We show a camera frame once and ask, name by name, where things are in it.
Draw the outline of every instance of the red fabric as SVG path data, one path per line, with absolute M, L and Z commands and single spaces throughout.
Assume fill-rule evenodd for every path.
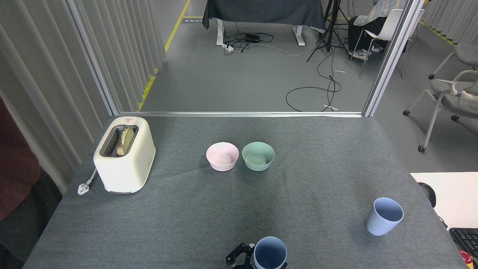
M 40 177 L 40 164 L 0 99 L 0 220 L 25 200 Z

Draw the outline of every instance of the bread slice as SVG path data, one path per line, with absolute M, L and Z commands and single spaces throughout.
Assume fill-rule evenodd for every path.
M 118 145 L 116 146 L 116 153 L 118 157 L 125 156 L 128 152 L 128 149 L 131 146 L 131 142 L 133 141 L 134 137 L 134 130 L 130 127 L 123 128 L 121 132 L 120 139 L 118 141 Z

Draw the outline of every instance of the blue cup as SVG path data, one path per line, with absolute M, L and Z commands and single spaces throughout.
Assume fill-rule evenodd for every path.
M 367 230 L 376 236 L 391 231 L 403 219 L 403 208 L 390 198 L 381 197 L 373 202 L 367 218 Z
M 287 258 L 287 248 L 277 237 L 267 236 L 257 242 L 254 248 L 256 269 L 279 269 Z

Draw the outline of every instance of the charger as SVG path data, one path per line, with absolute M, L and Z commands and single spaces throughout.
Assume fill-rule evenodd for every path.
M 259 43 L 261 41 L 259 36 L 254 34 L 246 34 L 246 37 L 244 39 L 246 40 L 246 42 L 249 43 Z

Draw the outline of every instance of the keyboard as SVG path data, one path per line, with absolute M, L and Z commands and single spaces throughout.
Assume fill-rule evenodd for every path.
M 458 248 L 473 257 L 473 264 L 478 268 L 478 228 L 450 228 L 448 232 Z

